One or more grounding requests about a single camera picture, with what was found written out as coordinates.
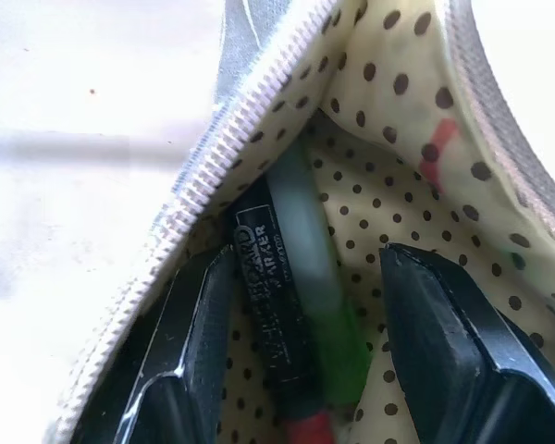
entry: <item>green marker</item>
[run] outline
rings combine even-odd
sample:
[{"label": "green marker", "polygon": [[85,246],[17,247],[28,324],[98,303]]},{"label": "green marker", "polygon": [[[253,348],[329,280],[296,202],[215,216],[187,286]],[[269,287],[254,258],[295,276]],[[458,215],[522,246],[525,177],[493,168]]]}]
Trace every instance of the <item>green marker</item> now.
[{"label": "green marker", "polygon": [[316,349],[327,401],[357,402],[370,355],[339,281],[327,220],[302,147],[295,142],[266,174],[284,248]]}]

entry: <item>red marking on fabric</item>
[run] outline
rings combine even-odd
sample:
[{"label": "red marking on fabric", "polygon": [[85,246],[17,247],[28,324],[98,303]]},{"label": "red marking on fabric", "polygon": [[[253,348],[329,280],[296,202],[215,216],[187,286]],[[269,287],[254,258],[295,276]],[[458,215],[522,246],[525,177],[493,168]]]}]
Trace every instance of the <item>red marking on fabric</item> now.
[{"label": "red marking on fabric", "polygon": [[438,148],[438,160],[436,162],[427,162],[426,160],[422,160],[419,164],[419,171],[422,173],[422,176],[432,183],[438,192],[442,192],[442,186],[439,182],[440,173],[438,169],[438,161],[446,150],[446,146],[457,132],[458,126],[453,119],[443,118],[440,120],[440,123],[438,123],[438,126],[434,131],[434,135],[430,140],[430,143],[436,145]]}]

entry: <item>zipper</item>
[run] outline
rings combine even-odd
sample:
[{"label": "zipper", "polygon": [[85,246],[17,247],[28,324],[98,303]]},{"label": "zipper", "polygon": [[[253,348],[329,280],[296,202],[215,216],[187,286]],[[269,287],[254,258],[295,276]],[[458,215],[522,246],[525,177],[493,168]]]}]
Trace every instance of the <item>zipper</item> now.
[{"label": "zipper", "polygon": [[209,130],[190,154],[151,228],[133,280],[109,303],[106,316],[80,353],[57,405],[45,443],[68,444],[93,389],[127,335],[142,302],[159,275],[168,272],[216,187],[226,177],[254,128],[297,66],[337,0],[293,0],[269,45],[236,96],[213,117]]}]

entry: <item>white surface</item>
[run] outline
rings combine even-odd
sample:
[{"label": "white surface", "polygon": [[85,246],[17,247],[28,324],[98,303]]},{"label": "white surface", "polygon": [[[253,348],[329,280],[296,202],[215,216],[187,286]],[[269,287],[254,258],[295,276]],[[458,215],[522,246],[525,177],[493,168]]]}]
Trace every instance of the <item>white surface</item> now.
[{"label": "white surface", "polygon": [[503,96],[555,180],[555,0],[474,0],[473,9]]},{"label": "white surface", "polygon": [[0,444],[40,442],[204,130],[222,12],[0,0]]}]

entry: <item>fabric pouch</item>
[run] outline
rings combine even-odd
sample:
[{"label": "fabric pouch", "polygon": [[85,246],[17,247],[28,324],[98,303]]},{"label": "fabric pouch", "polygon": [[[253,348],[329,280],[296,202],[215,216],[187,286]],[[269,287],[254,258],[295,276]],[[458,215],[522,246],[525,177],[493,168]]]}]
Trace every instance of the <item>fabric pouch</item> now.
[{"label": "fabric pouch", "polygon": [[[502,98],[468,0],[294,1],[230,97],[80,356],[45,442],[69,442],[136,317],[180,264],[221,243],[219,215],[296,138],[373,353],[339,442],[418,442],[381,301],[388,242],[464,267],[555,368],[555,183]],[[247,316],[236,302],[217,442],[284,442]]]}]

